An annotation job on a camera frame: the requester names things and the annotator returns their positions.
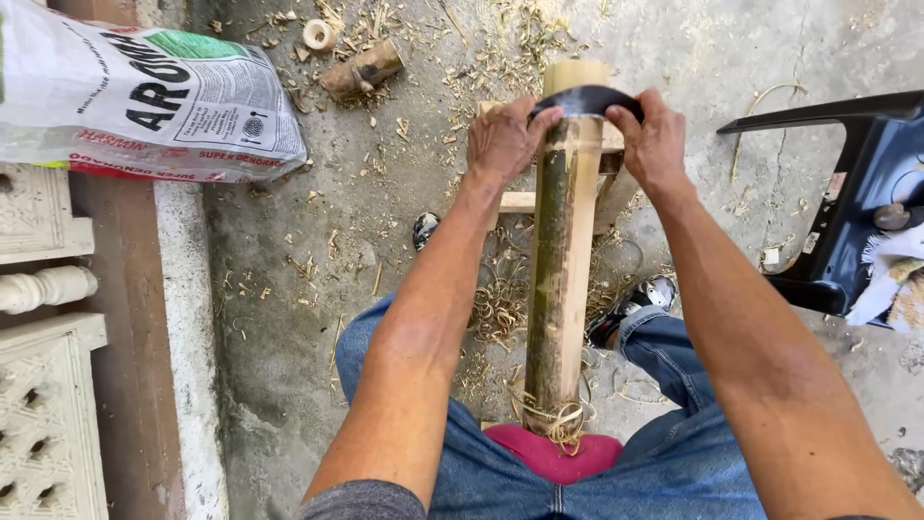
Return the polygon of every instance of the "black and white sneaker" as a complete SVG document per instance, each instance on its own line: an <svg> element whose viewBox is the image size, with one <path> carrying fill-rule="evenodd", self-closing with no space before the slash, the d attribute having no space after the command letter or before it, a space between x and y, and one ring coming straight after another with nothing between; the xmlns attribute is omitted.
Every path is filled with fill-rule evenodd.
<svg viewBox="0 0 924 520"><path fill-rule="evenodd" d="M420 253L423 246L427 245L430 236L436 231L436 225L440 223L440 218L435 213L428 211L414 221L414 229L411 231L411 241L414 242L414 249Z"/></svg>
<svg viewBox="0 0 924 520"><path fill-rule="evenodd" d="M654 275L641 281L623 294L607 311L593 318L584 329L590 346L605 349L606 343L617 330L623 318L647 305L658 305L664 312L671 310L677 295L677 286L666 275Z"/></svg>

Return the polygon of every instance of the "concrete ground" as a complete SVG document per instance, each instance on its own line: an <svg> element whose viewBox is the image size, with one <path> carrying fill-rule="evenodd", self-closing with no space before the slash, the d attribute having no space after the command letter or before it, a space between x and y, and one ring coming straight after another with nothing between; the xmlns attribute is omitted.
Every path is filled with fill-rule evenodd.
<svg viewBox="0 0 924 520"><path fill-rule="evenodd" d="M413 218L424 210L442 213L451 204L454 180L465 169L465 132L451 130L455 124L468 121L477 100L510 100L535 87L521 84L510 90L490 74L482 85L474 79L443 83L447 68L481 71L476 55L489 42L502 54L520 55L517 24L524 11L519 4L449 2L473 40L465 46L437 2L403 2L392 9L405 28L386 33L395 37L407 70L387 83L387 99L371 108L346 109L313 87L318 97L306 99L306 105L327 107L299 115L314 161L310 172L266 184L265 191L231 185L206 190L233 518L288 518L296 511L347 411L330 366L339 319L348 323L377 299L371 289L380 263L378 296L398 286L413 261ZM755 265L763 247L784 243L779 266L801 249L844 133L839 127L817 127L749 134L733 184L734 138L714 131L744 116L756 92L781 82L798 81L809 94L779 89L761 102L759 112L912 90L924 83L919 66L922 7L916 0L558 4L531 3L547 17L564 20L574 37L565 37L565 49L550 50L548 57L600 59L612 66L612 85L631 93L654 85L669 105L686 114L687 173L707 209ZM347 26L356 20L359 6L371 11L376 5L371 0L350 5L344 15ZM301 17L319 14L307 0L221 2L194 6L191 27L206 32L212 19L231 21L221 37L243 41L244 32L265 14L289 9ZM413 43L407 40L408 28ZM300 83L306 79L302 71L310 78L329 63L293 62L288 54L300 29L295 23L292 29L264 28L253 33L252 43L281 40L268 52L286 69L284 79L291 74ZM441 37L434 39L434 34ZM454 89L458 84L465 88ZM377 119L375 128L370 117ZM410 143L395 134L397 118L410 121ZM458 141L444 144L452 135ZM383 170L370 167L373 158ZM530 184L522 179L517 188ZM516 222L517 217L501 219L517 240L528 242ZM661 226L649 204L636 204L618 228L627 240L602 251L618 274L604 269L598 281L615 283L625 274L670 269ZM492 247L495 240L489 235ZM288 255L301 264L313 257L317 270L311 284L286 264ZM838 318L798 312L842 367L883 451L924 449L920 338L851 328ZM513 420L504 379L523 361L522 333L510 353L473 341L464 348L455 395L483 420ZM597 411L591 429L626 440L670 409L656 389L637 382L645 380L644 374L619 355L591 356L595 365L599 361L589 372Z"/></svg>

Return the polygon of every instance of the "maroon cloth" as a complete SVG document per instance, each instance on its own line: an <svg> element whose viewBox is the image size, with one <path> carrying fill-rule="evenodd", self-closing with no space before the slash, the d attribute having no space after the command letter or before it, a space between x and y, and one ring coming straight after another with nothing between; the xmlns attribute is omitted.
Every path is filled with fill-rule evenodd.
<svg viewBox="0 0 924 520"><path fill-rule="evenodd" d="M507 448L536 475L554 484L574 484L610 469L623 451L623 443L606 435L584 435L577 454L567 455L545 437L540 437L520 425L495 425L485 428L488 439Z"/></svg>

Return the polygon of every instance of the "chair leg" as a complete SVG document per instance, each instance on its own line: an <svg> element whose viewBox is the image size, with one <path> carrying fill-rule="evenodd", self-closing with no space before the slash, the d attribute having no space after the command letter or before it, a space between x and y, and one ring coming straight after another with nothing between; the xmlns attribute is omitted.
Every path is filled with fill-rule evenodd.
<svg viewBox="0 0 924 520"><path fill-rule="evenodd" d="M736 119L717 130L718 133L739 133L842 122L844 119L885 116L913 119L924 110L924 91L874 95L823 105L802 106L770 114Z"/></svg>

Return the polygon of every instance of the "blue jeans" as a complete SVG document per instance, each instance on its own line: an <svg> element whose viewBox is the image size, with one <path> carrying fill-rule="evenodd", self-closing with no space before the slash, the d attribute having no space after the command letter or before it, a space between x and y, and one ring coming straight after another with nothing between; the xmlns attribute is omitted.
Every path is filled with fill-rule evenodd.
<svg viewBox="0 0 924 520"><path fill-rule="evenodd" d="M337 343L337 371L349 402L372 331L392 297L357 316ZM468 409L450 398L430 518L766 518L684 322L655 305L644 307L623 320L617 348L681 409L640 429L612 468L560 486L488 439Z"/></svg>

